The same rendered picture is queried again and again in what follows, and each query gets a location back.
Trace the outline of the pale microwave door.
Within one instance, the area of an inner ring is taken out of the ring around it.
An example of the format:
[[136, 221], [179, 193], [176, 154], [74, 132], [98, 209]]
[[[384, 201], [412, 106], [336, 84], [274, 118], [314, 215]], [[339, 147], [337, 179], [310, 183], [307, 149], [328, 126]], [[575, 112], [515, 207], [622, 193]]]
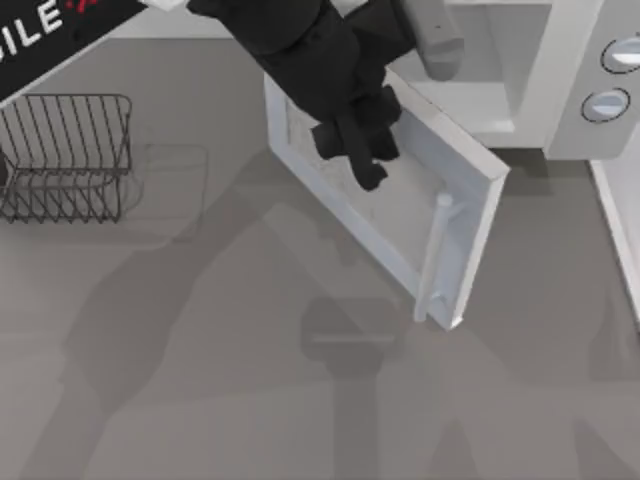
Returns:
[[393, 128], [400, 156], [387, 163], [378, 189], [362, 190], [346, 160], [321, 159], [309, 132], [313, 120], [266, 78], [269, 146], [414, 306], [436, 196], [453, 197], [427, 316], [452, 330], [463, 320], [510, 169], [416, 86], [393, 71], [386, 83], [402, 106]]

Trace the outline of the pale grey rounded box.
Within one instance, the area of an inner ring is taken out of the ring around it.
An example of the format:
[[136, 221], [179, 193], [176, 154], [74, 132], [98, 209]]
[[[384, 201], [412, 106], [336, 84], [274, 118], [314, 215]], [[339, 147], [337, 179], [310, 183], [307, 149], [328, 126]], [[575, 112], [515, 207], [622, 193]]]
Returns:
[[427, 76], [452, 80], [465, 53], [464, 37], [446, 0], [400, 0]]

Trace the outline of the pale microwave oven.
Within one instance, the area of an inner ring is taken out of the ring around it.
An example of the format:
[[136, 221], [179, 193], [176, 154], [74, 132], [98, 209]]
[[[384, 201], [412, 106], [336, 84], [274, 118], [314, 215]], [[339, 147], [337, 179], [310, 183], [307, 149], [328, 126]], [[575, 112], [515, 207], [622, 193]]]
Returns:
[[[446, 0], [465, 53], [449, 81], [430, 79], [417, 53], [391, 69], [478, 142], [539, 149], [549, 160], [617, 157], [640, 122], [640, 70], [612, 75], [600, 65], [613, 39], [640, 32], [640, 0]], [[624, 115], [582, 117], [594, 92], [631, 97]]]

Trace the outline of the grey microwave knob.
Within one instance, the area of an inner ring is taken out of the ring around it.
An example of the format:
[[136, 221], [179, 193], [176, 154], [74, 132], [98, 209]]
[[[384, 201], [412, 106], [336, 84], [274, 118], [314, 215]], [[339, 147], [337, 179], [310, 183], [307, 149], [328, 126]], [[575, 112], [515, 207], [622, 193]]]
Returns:
[[581, 114], [595, 124], [616, 120], [629, 109], [631, 97], [623, 89], [614, 88], [590, 94], [582, 103]]
[[611, 40], [601, 52], [600, 65], [612, 75], [640, 70], [640, 32]]

